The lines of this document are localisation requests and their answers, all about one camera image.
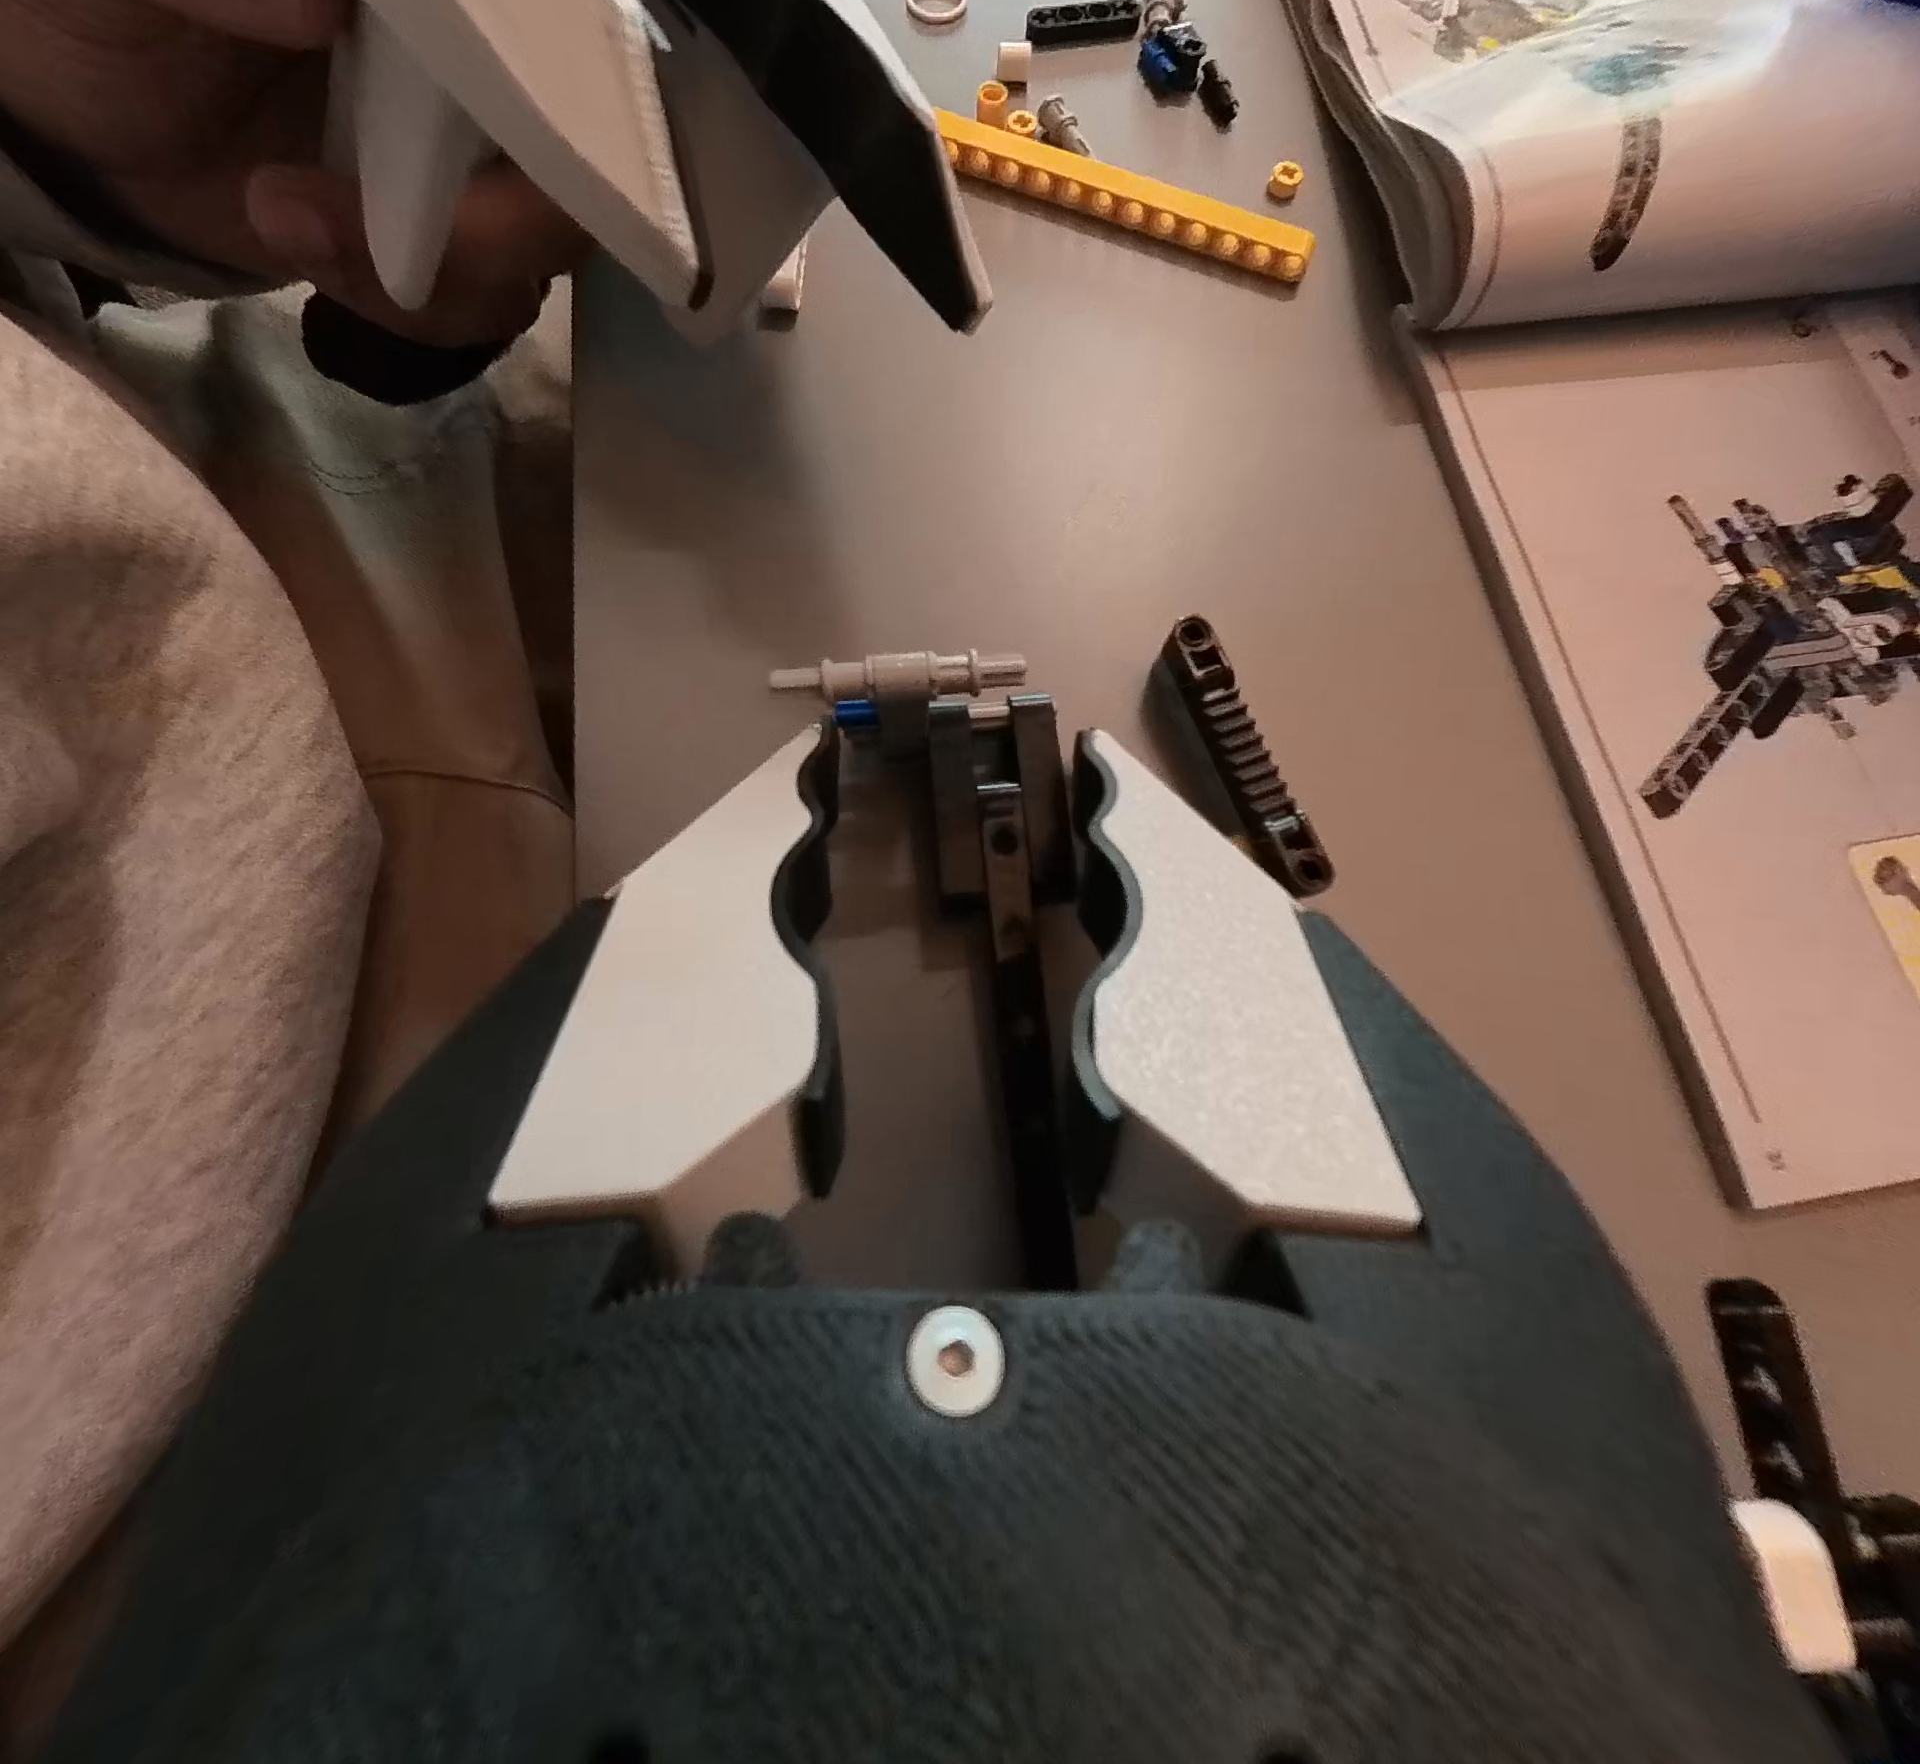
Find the person's grey hoodie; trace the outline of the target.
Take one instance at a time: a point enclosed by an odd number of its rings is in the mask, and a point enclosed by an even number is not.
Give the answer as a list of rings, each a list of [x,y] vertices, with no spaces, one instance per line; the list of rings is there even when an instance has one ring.
[[[4,160],[4,1661],[90,1584],[332,1136],[364,767],[555,767],[572,456],[562,298],[385,408],[311,369],[298,298],[147,294],[178,271],[26,222]],[[140,298],[85,322],[69,262]]]

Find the long yellow lego beam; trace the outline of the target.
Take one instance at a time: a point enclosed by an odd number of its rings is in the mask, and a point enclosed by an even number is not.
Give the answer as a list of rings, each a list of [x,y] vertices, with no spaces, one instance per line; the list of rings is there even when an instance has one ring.
[[[1295,287],[1312,266],[1317,238],[1295,224],[1229,206],[1215,197],[1184,192],[1164,180],[1044,146],[1004,126],[987,126],[946,108],[935,113],[935,126],[954,174],[1004,197],[1262,282]]]

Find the partly built lego model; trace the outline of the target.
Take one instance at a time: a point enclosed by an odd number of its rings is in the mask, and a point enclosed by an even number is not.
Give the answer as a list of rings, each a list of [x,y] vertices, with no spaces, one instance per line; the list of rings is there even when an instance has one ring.
[[[1789,1668],[1859,1672],[1915,1693],[1915,1499],[1844,1487],[1798,1327],[1773,1290],[1717,1280],[1707,1310],[1753,1487],[1734,1519]]]

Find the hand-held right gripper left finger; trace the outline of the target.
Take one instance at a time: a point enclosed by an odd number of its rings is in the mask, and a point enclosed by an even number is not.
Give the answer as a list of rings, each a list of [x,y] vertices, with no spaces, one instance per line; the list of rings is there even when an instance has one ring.
[[[613,888],[491,1221],[630,1221],[689,1275],[724,1221],[831,1196],[845,1089],[817,942],[839,747],[831,722],[805,726]]]

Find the person's tan trousers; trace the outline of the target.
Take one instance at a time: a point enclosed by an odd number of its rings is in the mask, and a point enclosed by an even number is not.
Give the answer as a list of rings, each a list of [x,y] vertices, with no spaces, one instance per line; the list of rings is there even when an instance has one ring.
[[[379,761],[382,838],[330,1128],[362,1128],[572,906],[572,808],[544,745]]]

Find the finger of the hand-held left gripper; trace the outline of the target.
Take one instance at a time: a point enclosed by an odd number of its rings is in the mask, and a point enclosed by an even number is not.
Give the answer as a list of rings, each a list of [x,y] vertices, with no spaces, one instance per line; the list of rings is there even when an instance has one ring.
[[[992,287],[921,86],[867,0],[665,0],[741,69],[877,250],[949,331]]]
[[[495,146],[488,164],[512,162],[693,344],[756,316],[827,212],[821,169],[665,0],[364,2]]]

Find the grey and black lego assembly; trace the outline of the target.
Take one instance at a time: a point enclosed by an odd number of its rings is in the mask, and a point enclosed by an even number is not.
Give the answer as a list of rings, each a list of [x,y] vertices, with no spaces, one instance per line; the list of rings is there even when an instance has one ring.
[[[922,778],[937,904],[987,936],[992,1065],[1023,1284],[1074,1291],[1041,913],[1072,903],[1077,859],[1053,699],[1025,658],[975,647],[872,653],[774,670],[774,695],[811,696],[831,722]]]

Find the lego instruction booklet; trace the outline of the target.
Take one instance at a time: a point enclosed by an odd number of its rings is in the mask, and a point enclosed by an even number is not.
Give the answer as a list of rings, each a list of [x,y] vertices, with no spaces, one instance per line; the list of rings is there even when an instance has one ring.
[[[1915,1187],[1915,9],[1285,9],[1731,1196]]]

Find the person's left hand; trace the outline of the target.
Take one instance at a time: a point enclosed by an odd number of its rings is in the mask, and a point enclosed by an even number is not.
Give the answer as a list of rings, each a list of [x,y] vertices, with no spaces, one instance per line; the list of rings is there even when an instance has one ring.
[[[4,160],[31,197],[9,230],[87,260],[162,262],[180,290],[307,285],[402,338],[526,331],[587,255],[512,164],[478,173],[418,311],[371,271],[353,180],[322,164],[327,75],[354,0],[2,0]]]

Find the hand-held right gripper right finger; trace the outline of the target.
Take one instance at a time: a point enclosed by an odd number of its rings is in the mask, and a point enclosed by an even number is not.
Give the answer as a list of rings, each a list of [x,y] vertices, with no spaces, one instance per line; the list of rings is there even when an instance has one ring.
[[[1405,1241],[1423,1209],[1285,889],[1106,730],[1072,747],[1066,1182],[1083,1221]]]

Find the black toothed lego beam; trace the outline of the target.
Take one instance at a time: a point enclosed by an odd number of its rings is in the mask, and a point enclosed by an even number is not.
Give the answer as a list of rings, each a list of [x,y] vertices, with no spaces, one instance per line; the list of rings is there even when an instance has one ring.
[[[1164,745],[1202,817],[1292,899],[1314,899],[1335,866],[1308,812],[1275,767],[1215,625],[1182,616],[1167,627],[1149,696]]]

